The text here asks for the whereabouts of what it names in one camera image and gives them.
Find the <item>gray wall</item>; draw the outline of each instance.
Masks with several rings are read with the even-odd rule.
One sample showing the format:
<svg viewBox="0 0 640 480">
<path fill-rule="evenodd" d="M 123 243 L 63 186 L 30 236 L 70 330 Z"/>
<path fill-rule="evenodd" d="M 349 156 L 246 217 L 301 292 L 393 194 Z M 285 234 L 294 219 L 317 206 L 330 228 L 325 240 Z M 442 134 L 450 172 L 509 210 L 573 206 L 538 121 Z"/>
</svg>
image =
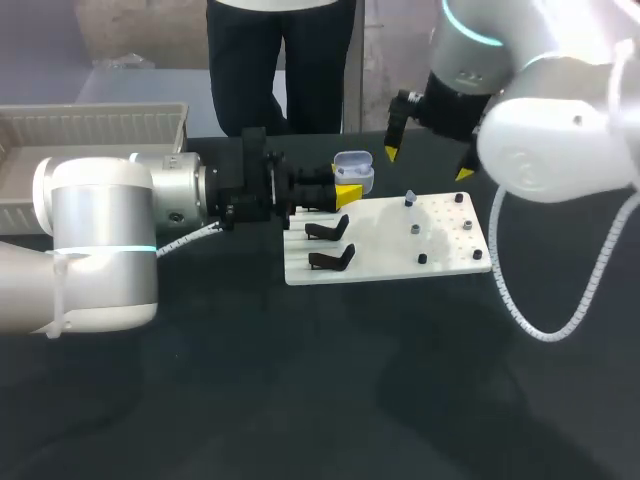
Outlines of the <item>gray wall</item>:
<svg viewBox="0 0 640 480">
<path fill-rule="evenodd" d="M 436 0 L 366 0 L 364 130 L 387 128 L 398 90 L 424 91 L 429 77 L 429 40 Z"/>
<path fill-rule="evenodd" d="M 90 69 L 73 0 L 0 0 L 0 104 L 75 102 Z"/>
</svg>

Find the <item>black pants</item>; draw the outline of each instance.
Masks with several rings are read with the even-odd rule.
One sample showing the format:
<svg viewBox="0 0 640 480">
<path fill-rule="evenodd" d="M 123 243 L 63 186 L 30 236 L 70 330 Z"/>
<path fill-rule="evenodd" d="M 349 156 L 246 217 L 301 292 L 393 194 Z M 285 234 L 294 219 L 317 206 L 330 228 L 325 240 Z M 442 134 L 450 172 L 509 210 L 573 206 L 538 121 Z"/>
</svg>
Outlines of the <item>black pants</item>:
<svg viewBox="0 0 640 480">
<path fill-rule="evenodd" d="M 213 103 L 222 130 L 268 135 L 339 133 L 344 67 L 356 0 L 293 12 L 255 12 L 208 0 Z M 273 96 L 286 45 L 287 119 Z"/>
</svg>

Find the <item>white plastic tray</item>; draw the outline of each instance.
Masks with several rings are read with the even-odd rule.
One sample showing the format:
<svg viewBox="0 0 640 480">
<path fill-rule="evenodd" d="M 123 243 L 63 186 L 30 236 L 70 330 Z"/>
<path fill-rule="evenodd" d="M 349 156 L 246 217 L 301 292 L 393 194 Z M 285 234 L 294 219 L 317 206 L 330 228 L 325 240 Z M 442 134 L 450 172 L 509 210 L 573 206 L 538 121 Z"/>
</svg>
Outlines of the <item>white plastic tray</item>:
<svg viewBox="0 0 640 480">
<path fill-rule="evenodd" d="M 291 228 L 284 232 L 284 270 L 288 285 L 353 283 L 404 278 L 483 273 L 491 270 L 491 259 L 473 203 L 463 194 L 455 203 L 455 193 L 422 195 L 412 207 L 404 197 L 360 200 L 339 213 L 327 214 L 298 209 Z M 349 227 L 342 240 L 309 240 L 305 224 L 335 227 L 342 215 L 349 215 Z M 464 230 L 471 220 L 470 230 Z M 420 233 L 411 226 L 420 225 Z M 344 272 L 311 270 L 312 252 L 339 257 L 353 243 L 356 254 Z M 474 260 L 475 250 L 482 258 Z M 418 256 L 427 254 L 427 263 Z"/>
<path fill-rule="evenodd" d="M 42 233 L 31 183 L 48 157 L 178 153 L 187 105 L 0 106 L 0 235 Z"/>
</svg>

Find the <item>black clip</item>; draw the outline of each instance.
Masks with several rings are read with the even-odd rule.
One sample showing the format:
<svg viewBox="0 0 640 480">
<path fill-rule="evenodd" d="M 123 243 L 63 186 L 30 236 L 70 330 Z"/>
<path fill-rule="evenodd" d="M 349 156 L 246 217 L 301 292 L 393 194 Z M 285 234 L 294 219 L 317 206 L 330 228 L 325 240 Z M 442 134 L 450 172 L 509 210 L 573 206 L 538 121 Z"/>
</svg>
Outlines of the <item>black clip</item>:
<svg viewBox="0 0 640 480">
<path fill-rule="evenodd" d="M 304 226 L 304 231 L 308 235 L 309 239 L 311 239 L 311 237 L 316 237 L 321 240 L 330 240 L 332 242 L 337 242 L 342 238 L 342 235 L 344 235 L 344 232 L 347 230 L 348 226 L 349 215 L 343 215 L 336 228 L 324 227 L 322 225 L 318 225 L 317 223 L 307 223 Z"/>
<path fill-rule="evenodd" d="M 351 259 L 355 254 L 356 246 L 352 243 L 345 249 L 344 253 L 339 258 L 324 255 L 323 253 L 310 253 L 309 263 L 311 264 L 311 270 L 322 269 L 344 272 L 349 266 L 349 263 L 351 263 Z"/>
</svg>

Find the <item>hole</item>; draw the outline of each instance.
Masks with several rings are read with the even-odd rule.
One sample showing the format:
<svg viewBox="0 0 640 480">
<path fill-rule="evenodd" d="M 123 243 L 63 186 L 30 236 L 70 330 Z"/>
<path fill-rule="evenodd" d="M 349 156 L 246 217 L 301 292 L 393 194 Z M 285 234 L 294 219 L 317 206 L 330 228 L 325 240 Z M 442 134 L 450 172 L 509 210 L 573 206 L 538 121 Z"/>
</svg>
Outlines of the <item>hole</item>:
<svg viewBox="0 0 640 480">
<path fill-rule="evenodd" d="M 184 215 L 172 212 L 169 214 L 169 220 L 171 220 L 172 223 L 182 223 L 184 221 Z"/>
</svg>

